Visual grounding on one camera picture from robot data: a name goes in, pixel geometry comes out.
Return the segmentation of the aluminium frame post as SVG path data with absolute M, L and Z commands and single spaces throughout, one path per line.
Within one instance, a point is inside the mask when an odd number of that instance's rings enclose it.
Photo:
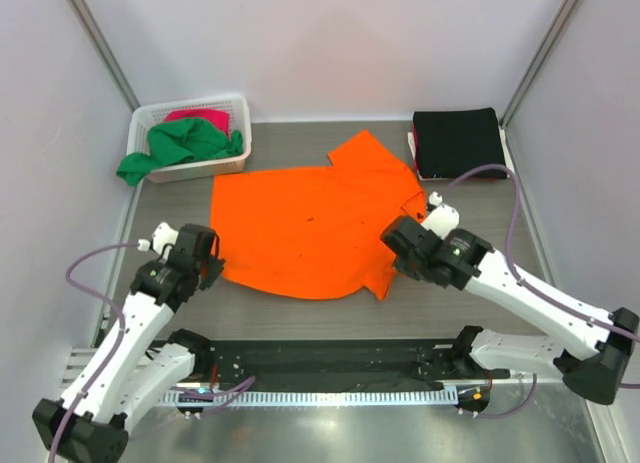
M 140 107 L 139 100 L 86 0 L 66 1 L 125 103 L 135 111 Z
M 564 32 L 570 25 L 582 2 L 583 0 L 562 0 L 540 44 L 536 48 L 530 63 L 520 79 L 514 94 L 502 113 L 499 122 L 503 128 L 506 128 L 513 120 L 526 95 L 559 44 Z

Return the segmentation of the folded pink t shirt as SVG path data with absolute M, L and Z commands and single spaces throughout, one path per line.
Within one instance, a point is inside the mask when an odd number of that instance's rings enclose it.
M 422 175 L 420 172 L 420 164 L 419 164 L 419 153 L 418 153 L 418 139 L 416 136 L 416 129 L 412 127 L 411 132 L 408 134 L 408 145 L 413 158 L 413 165 L 416 175 L 419 179 L 422 179 Z

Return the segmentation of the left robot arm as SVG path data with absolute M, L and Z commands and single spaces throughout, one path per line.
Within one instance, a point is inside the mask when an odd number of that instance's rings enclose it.
M 116 324 L 63 394 L 40 400 L 32 413 L 51 461 L 118 461 L 134 428 L 166 392 L 212 372 L 211 341 L 184 329 L 172 333 L 146 366 L 139 363 L 180 306 L 222 273 L 218 235 L 201 225 L 175 230 L 161 223 L 134 246 L 156 256 L 137 270 L 115 309 Z

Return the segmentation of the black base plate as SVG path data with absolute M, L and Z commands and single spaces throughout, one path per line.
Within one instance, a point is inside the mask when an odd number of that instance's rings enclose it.
M 210 352 L 222 389 L 253 377 L 259 392 L 418 391 L 486 377 L 452 339 L 218 340 Z

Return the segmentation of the right aluminium frame post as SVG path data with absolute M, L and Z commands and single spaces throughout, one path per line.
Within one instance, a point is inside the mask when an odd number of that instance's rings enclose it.
M 583 0 L 562 0 L 540 44 L 536 48 L 530 63 L 520 79 L 514 94 L 502 113 L 499 122 L 503 128 L 506 128 L 513 120 L 526 95 L 559 44 L 564 32 L 570 25 L 582 2 Z

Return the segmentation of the folded black t shirt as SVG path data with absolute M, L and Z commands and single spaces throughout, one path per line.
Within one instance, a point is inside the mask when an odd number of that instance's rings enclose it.
M 498 119 L 491 107 L 461 111 L 416 111 L 420 172 L 455 179 L 476 167 L 505 165 Z

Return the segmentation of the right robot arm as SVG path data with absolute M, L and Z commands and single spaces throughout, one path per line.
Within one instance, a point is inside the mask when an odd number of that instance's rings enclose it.
M 559 378 L 580 397 L 610 405 L 638 340 L 639 317 L 621 307 L 592 307 L 509 263 L 479 236 L 461 228 L 443 235 L 409 216 L 382 233 L 395 268 L 417 280 L 453 287 L 498 304 L 542 331 L 522 337 L 473 330 L 450 355 L 453 371 L 473 378 L 505 369 Z

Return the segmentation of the aluminium front rail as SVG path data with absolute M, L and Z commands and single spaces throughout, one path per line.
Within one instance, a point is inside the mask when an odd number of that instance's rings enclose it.
M 67 361 L 66 368 L 61 380 L 60 388 L 66 389 L 69 387 L 76 378 L 82 373 L 85 367 L 89 364 L 91 359 L 96 353 L 95 348 L 78 349 L 74 348 L 71 351 L 70 357 Z

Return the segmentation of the folded white t shirt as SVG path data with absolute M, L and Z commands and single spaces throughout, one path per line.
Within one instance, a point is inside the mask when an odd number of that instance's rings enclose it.
M 502 152 L 503 152 L 503 156 L 504 156 L 504 160 L 505 160 L 505 165 L 507 168 L 509 168 L 511 171 L 515 171 L 515 165 L 512 161 L 510 152 L 509 152 L 509 148 L 507 145 L 507 138 L 506 138 L 506 132 L 502 127 L 498 127 L 498 131 L 499 131 L 499 136 L 500 136 L 500 141 L 501 141 L 501 148 L 502 148 Z M 429 180 L 437 180 L 439 179 L 439 176 L 433 176 L 433 177 L 423 177 L 422 179 L 419 179 L 419 181 L 429 181 Z

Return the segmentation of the white plastic basket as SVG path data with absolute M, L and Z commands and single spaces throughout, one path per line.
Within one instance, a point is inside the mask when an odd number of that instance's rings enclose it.
M 177 100 L 144 105 L 133 113 L 129 125 L 126 154 L 147 153 L 148 130 L 161 123 L 174 110 L 221 110 L 229 115 L 230 131 L 239 131 L 243 137 L 243 151 L 239 156 L 195 163 L 172 165 L 151 172 L 147 179 L 152 183 L 168 183 L 195 178 L 238 173 L 244 170 L 252 153 L 252 128 L 247 99 L 238 93 Z

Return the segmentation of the left aluminium frame post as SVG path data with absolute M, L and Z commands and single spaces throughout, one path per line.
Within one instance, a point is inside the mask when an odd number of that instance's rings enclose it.
M 86 0 L 66 1 L 125 103 L 135 111 L 140 107 L 139 100 Z

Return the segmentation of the orange t shirt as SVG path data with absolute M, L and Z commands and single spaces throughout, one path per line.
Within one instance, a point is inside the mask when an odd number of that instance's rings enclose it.
M 368 131 L 328 159 L 327 166 L 214 178 L 210 225 L 221 239 L 226 280 L 305 300 L 361 289 L 386 297 L 395 256 L 381 235 L 400 216 L 423 221 L 425 192 Z

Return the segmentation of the green t shirt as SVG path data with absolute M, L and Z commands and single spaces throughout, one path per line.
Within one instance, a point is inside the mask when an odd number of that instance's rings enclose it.
M 125 156 L 116 170 L 129 186 L 137 185 L 154 170 L 240 156 L 244 138 L 238 130 L 227 135 L 205 119 L 188 117 L 153 126 L 146 142 L 146 153 Z

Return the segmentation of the pink t shirt in basket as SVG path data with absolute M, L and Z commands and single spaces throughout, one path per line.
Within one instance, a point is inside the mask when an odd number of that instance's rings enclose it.
M 221 110 L 208 108 L 182 109 L 170 112 L 164 122 L 181 120 L 185 118 L 199 118 L 212 124 L 216 129 L 229 134 L 230 115 Z

